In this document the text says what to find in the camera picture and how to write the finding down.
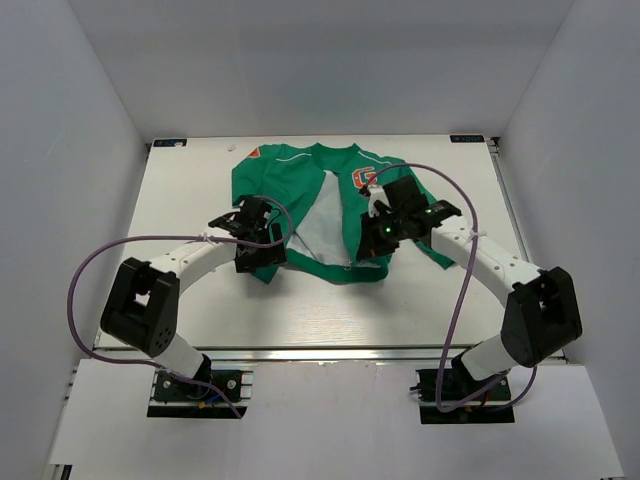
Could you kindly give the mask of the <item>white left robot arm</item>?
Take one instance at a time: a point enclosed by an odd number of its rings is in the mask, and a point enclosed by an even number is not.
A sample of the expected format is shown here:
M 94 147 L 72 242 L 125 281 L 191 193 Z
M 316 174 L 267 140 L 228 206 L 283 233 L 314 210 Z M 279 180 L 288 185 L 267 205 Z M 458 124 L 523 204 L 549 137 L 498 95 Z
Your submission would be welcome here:
M 211 220 L 200 235 L 176 249 L 150 260 L 124 260 L 101 316 L 101 330 L 172 374 L 188 398 L 207 396 L 213 389 L 211 360 L 177 333 L 181 295 L 226 264 L 234 264 L 238 273 L 283 264 L 292 233 L 290 214 L 279 202 L 264 196 L 243 198 L 237 210 Z

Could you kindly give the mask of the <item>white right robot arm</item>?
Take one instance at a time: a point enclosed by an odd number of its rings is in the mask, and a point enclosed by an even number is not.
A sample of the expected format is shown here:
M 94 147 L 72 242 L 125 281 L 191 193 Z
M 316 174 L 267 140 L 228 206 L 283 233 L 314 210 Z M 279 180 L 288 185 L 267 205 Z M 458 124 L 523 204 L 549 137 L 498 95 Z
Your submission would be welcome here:
M 475 398 L 490 378 L 515 366 L 532 368 L 582 336 L 573 279 L 564 269 L 544 270 L 510 254 L 473 230 L 450 202 L 429 201 L 411 176 L 360 192 L 368 209 L 358 259 L 390 254 L 403 240 L 421 241 L 471 271 L 504 309 L 498 334 L 453 359 L 451 384 L 459 396 Z

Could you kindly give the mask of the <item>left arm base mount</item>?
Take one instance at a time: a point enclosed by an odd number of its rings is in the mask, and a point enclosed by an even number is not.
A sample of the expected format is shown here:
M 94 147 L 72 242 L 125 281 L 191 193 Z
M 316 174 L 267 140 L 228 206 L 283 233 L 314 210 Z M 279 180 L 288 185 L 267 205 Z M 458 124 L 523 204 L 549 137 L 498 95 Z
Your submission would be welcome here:
M 234 405 L 239 417 L 246 413 L 251 399 L 251 370 L 213 370 L 211 384 Z M 238 419 L 226 400 L 206 387 L 179 382 L 167 372 L 156 372 L 147 407 L 148 418 Z

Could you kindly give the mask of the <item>green varsity jacket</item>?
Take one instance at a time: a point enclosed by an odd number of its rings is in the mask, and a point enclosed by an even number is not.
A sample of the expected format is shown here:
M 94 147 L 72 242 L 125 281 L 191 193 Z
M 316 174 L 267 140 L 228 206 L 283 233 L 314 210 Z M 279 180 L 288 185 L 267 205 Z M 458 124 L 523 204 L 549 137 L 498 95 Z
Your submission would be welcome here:
M 289 212 L 295 227 L 286 243 L 287 264 L 337 284 L 373 283 L 389 273 L 389 255 L 358 262 L 364 185 L 386 185 L 412 170 L 402 159 L 379 156 L 356 144 L 331 148 L 265 144 L 231 173 L 232 204 L 264 195 Z

